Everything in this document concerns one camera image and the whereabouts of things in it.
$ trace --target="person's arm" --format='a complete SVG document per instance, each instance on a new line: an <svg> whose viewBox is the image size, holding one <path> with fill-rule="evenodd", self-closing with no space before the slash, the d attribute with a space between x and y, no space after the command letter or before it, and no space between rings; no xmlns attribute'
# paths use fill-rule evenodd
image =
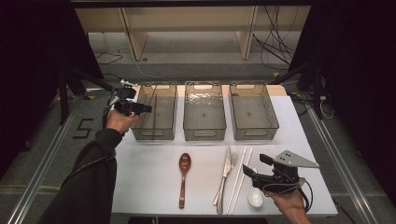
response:
<svg viewBox="0 0 396 224"><path fill-rule="evenodd" d="M140 117L110 111L106 129L78 154L69 177L38 223L110 223L121 134Z"/></svg>
<svg viewBox="0 0 396 224"><path fill-rule="evenodd" d="M273 192L266 191L267 195L271 196L279 211L288 219L292 224L310 224L308 216L304 208L303 196L298 190L290 194L274 194Z"/></svg>

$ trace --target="aluminum rail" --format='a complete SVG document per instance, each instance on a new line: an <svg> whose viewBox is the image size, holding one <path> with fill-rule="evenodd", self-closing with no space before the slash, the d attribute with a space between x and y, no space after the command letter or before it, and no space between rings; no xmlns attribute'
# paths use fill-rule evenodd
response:
<svg viewBox="0 0 396 224"><path fill-rule="evenodd" d="M309 96L303 94L303 98L307 100L309 99ZM327 130L323 120L319 120L312 109L308 109L308 114L317 128L320 138L322 139L329 156L332 159L332 162L334 163L334 166L337 169L337 172L340 175L350 198L352 199L352 202L355 204L356 209L361 216L361 220L365 224L379 223L375 217L373 209L371 208L361 188L353 177L353 174L350 172L347 163L343 159L343 156L339 152L337 145L332 140L332 136Z"/></svg>
<svg viewBox="0 0 396 224"><path fill-rule="evenodd" d="M19 224L23 222L23 219L25 218L30 205L37 194L38 188L41 186L41 183L43 182L43 179L45 178L47 171L50 168L56 153L58 152L59 146L64 140L65 133L67 132L75 112L81 102L82 96L76 96L73 100L73 104L70 108L70 115L67 117L67 120L64 122L64 124L59 127L54 138L52 139L52 142L50 143L44 158L41 160L37 170L35 171L35 174L32 177L32 180L8 218L8 224Z"/></svg>

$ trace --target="white chopstick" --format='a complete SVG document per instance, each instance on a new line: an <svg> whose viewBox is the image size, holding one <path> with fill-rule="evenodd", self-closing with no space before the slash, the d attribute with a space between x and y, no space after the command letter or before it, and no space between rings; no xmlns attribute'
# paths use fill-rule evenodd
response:
<svg viewBox="0 0 396 224"><path fill-rule="evenodd" d="M233 192L235 191L236 182L238 182L239 174L241 173L242 163L244 163L246 152L247 152L247 148L245 147L244 148L244 154L242 155L241 163L239 163L238 175L236 176L235 183L233 183ZM227 213L226 214L228 214L228 212L230 211L231 202L233 201L233 192L231 193L231 199L230 199L230 202L228 203L228 208L227 208Z"/></svg>
<svg viewBox="0 0 396 224"><path fill-rule="evenodd" d="M250 148L250 151L248 153L248 157L247 157L247 163L245 164L246 166L248 166L248 163L250 161L250 157L251 157L251 153L253 152L253 147ZM242 176L242 180L239 183L239 188L238 191L236 192L236 198L235 198L235 202L233 203L233 209L231 210L231 215L233 214L233 210L235 209L235 205L236 205L236 201L238 201L238 196L239 196L239 191L241 191L241 187L242 187L242 183L244 182L244 178L245 176Z"/></svg>

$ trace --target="person's hand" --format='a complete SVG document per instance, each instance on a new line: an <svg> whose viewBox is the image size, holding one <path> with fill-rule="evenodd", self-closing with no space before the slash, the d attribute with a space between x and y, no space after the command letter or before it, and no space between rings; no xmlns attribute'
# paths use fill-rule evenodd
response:
<svg viewBox="0 0 396 224"><path fill-rule="evenodd" d="M138 115L127 117L117 110L110 110L107 114L106 128L117 130L120 134L127 133L131 125L141 119Z"/></svg>
<svg viewBox="0 0 396 224"><path fill-rule="evenodd" d="M290 194L274 194L271 191L264 193L274 200L276 207L290 223L311 223L305 212L303 196L297 189Z"/></svg>

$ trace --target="knife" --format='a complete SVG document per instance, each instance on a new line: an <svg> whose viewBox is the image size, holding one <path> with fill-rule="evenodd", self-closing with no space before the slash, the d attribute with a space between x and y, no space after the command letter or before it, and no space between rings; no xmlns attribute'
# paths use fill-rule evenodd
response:
<svg viewBox="0 0 396 224"><path fill-rule="evenodd" d="M228 148L226 156L225 156L223 177L221 180L221 186L220 186L219 194L218 194L219 197L216 196L218 199L217 206L218 206L218 214L219 215L222 214L222 199L223 199L223 193L224 193L224 184L225 184L225 180L227 179L228 173L230 173L230 171L231 171L231 150L230 150L230 148Z"/></svg>

